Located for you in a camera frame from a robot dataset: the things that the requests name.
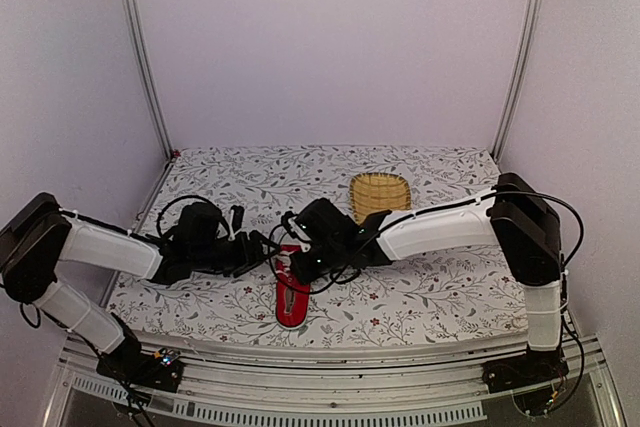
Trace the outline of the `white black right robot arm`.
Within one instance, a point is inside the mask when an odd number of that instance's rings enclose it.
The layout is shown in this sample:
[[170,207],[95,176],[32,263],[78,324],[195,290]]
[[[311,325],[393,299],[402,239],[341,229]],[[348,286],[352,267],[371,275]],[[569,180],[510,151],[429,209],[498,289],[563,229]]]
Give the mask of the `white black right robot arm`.
[[386,267],[421,254],[496,250],[524,293],[530,351],[518,359],[517,374],[537,383],[554,369],[561,339],[566,258],[559,203],[514,173],[463,199],[421,209],[376,208],[361,220],[320,198],[288,223],[302,241],[290,267],[308,285],[322,276],[337,281],[341,270]]

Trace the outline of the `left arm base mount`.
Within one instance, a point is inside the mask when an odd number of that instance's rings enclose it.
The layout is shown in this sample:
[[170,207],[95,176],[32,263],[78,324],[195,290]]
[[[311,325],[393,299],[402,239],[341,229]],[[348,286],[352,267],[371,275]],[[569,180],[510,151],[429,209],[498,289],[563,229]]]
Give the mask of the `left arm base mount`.
[[172,354],[146,354],[139,349],[101,353],[96,372],[129,385],[176,393],[185,365]]

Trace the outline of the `white shoelace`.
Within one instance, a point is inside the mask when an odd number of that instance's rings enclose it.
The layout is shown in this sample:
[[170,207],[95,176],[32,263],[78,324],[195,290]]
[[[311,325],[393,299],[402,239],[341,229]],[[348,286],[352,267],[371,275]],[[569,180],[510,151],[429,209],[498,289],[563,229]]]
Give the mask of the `white shoelace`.
[[310,244],[292,237],[283,227],[277,229],[275,240],[279,246],[275,255],[276,271],[285,274],[291,280],[299,281],[299,268],[294,266],[292,255],[297,252],[307,253]]

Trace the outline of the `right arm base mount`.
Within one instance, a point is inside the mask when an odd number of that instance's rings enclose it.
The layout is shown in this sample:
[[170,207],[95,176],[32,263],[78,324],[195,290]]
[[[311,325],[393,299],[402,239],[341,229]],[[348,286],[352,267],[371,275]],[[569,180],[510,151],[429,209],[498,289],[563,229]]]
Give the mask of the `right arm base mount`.
[[482,381],[490,393],[499,393],[545,384],[544,388],[517,394],[517,409],[530,417],[548,414],[565,387],[569,373],[561,347],[552,351],[535,351],[482,364]]

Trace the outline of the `red canvas sneaker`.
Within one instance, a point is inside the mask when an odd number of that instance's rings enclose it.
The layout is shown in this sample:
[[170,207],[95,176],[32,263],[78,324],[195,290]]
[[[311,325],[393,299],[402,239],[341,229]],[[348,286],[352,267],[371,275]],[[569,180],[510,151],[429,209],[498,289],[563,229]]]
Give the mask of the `red canvas sneaker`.
[[309,285],[302,285],[295,279],[276,271],[276,307],[277,322],[285,329],[300,328],[306,321],[309,309]]

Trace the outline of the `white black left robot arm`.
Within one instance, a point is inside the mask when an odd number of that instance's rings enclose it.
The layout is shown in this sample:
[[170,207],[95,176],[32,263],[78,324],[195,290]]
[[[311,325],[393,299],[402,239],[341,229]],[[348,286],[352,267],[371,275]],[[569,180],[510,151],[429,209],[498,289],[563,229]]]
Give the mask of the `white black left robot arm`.
[[198,195],[177,198],[177,222],[153,235],[63,209],[46,192],[34,197],[1,231],[1,284],[18,304],[32,305],[88,341],[128,381],[148,373],[124,325],[67,282],[69,266],[125,273],[172,286],[195,273],[240,277],[260,266],[279,247],[260,232],[242,228],[240,206],[223,212]]

